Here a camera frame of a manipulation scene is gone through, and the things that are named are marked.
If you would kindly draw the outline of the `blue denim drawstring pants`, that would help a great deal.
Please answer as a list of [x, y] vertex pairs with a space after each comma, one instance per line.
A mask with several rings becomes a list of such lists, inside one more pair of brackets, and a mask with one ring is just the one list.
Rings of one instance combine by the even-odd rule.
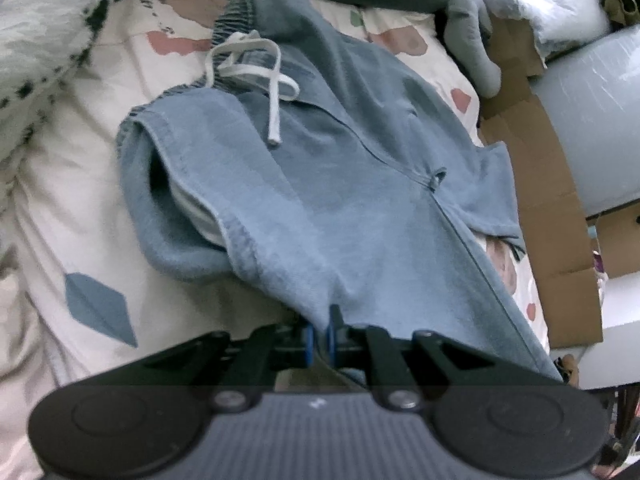
[[478, 244], [525, 254], [506, 147], [310, 0], [230, 0], [203, 76], [134, 108], [117, 157], [142, 252], [172, 278], [233, 273], [319, 333], [337, 306], [556, 376]]

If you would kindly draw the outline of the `cream bear print bedsheet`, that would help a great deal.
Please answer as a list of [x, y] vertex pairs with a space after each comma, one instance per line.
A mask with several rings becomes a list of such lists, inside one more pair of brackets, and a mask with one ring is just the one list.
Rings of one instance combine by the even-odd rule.
[[[237, 337], [274, 323], [311, 324], [233, 273], [181, 281], [145, 258], [122, 192], [117, 136], [139, 106], [193, 84], [230, 0], [114, 3], [88, 62], [29, 140], [2, 217], [43, 356], [22, 387], [28, 402], [51, 389], [213, 330]], [[431, 84], [479, 146], [480, 100], [438, 41], [431, 15], [310, 0], [339, 32], [388, 52]], [[549, 355], [532, 269], [502, 240], [478, 244]], [[326, 353], [326, 331], [314, 350]]]

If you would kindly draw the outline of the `brown cardboard sheet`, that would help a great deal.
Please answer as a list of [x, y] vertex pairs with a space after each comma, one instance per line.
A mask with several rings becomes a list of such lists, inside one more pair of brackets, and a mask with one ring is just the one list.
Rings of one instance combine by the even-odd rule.
[[547, 70], [529, 22], [494, 18], [488, 55], [501, 88], [484, 99], [480, 134], [506, 144], [518, 214], [553, 349], [603, 339], [601, 300], [587, 217], [562, 145], [530, 83]]

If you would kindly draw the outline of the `white black fuzzy blanket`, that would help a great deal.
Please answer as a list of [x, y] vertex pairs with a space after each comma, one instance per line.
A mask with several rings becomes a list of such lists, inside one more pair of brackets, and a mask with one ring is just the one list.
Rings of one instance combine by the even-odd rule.
[[114, 0], [1, 0], [1, 201]]

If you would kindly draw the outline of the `grey curved neck pillow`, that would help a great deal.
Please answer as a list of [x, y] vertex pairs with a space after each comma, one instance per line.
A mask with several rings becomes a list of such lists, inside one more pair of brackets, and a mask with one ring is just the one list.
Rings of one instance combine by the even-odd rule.
[[479, 96], [494, 98], [501, 88], [501, 70], [486, 48], [492, 24], [484, 0], [449, 0], [446, 13], [444, 41], [450, 55]]

